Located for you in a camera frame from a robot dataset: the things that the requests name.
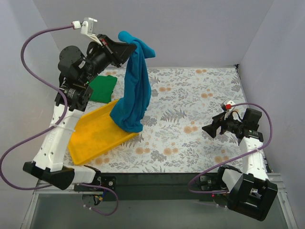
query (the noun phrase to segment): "green cloth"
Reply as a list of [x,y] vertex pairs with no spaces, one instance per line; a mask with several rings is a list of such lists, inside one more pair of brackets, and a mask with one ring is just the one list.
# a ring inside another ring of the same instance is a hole
[[109,103],[111,102],[111,94],[116,85],[118,79],[111,75],[103,76],[98,75],[89,86],[93,89],[90,101],[95,101],[99,103]]

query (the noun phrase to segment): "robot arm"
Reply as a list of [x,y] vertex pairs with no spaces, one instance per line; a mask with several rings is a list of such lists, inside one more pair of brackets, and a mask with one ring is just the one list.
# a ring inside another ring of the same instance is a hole
[[[92,95],[89,83],[109,64],[121,67],[136,49],[136,45],[114,42],[106,35],[96,36],[96,22],[92,18],[85,18],[83,23],[73,22],[75,29],[81,29],[81,34],[93,41],[88,46],[86,56],[76,46],[68,46],[61,51],[59,82],[60,90],[68,100],[68,111],[62,122],[47,133],[33,161],[26,162],[23,166],[25,172],[62,190],[70,184],[96,183],[98,170],[87,166],[66,167],[63,165],[63,157],[74,128]],[[57,94],[50,126],[56,125],[63,110],[63,98]]]
[[223,103],[224,112],[213,117],[212,124],[202,129],[215,138],[217,129],[221,127],[221,135],[226,131],[235,134],[242,153],[254,149],[257,152],[243,157],[243,172],[229,165],[219,167],[215,182],[218,187],[214,188],[217,190],[226,187],[229,190],[227,205],[230,210],[263,221],[276,197],[277,185],[269,181],[264,167],[263,152],[258,150],[264,141],[263,134],[257,131],[262,113],[247,108],[241,121],[234,120],[234,107],[227,109],[228,104],[235,103]]

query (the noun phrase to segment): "yellow plastic tray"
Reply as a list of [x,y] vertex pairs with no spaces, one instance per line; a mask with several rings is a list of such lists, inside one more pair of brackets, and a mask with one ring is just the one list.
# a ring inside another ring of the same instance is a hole
[[138,135],[118,127],[110,112],[118,100],[81,117],[76,124],[68,149],[74,164],[85,164]]

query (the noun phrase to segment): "white wall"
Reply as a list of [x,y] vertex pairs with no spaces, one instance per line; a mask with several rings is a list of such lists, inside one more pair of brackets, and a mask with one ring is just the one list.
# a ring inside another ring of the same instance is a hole
[[[33,33],[46,29],[32,0],[0,1],[0,155],[19,141],[49,126],[56,93],[35,80],[23,68],[20,49]],[[26,63],[44,79],[58,84],[59,50],[50,34],[30,43]],[[38,152],[42,138],[14,150],[4,161],[7,178],[22,187],[37,179],[22,171],[25,161]],[[0,179],[0,228],[20,228],[32,191],[17,191]]]
[[[241,62],[249,102],[270,113],[274,138],[265,150],[280,172],[299,228],[305,228],[305,1],[275,0]],[[261,124],[265,137],[267,121]]]
[[[122,30],[156,51],[149,66],[232,66],[240,63],[274,0],[34,0],[48,27],[93,17],[116,40]],[[60,49],[88,40],[53,35]]]

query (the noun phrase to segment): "floral table surface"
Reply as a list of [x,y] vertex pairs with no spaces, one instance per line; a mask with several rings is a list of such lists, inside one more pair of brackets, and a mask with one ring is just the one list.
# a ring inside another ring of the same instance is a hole
[[[149,69],[152,96],[143,131],[88,165],[101,172],[201,172],[241,154],[231,133],[210,138],[201,127],[212,122],[227,100],[245,102],[235,68]],[[106,70],[118,82],[112,99],[123,97],[125,69]],[[104,104],[89,102],[86,112]],[[245,107],[237,109],[244,115]],[[73,165],[69,151],[64,164]],[[231,163],[242,167],[241,160]]]

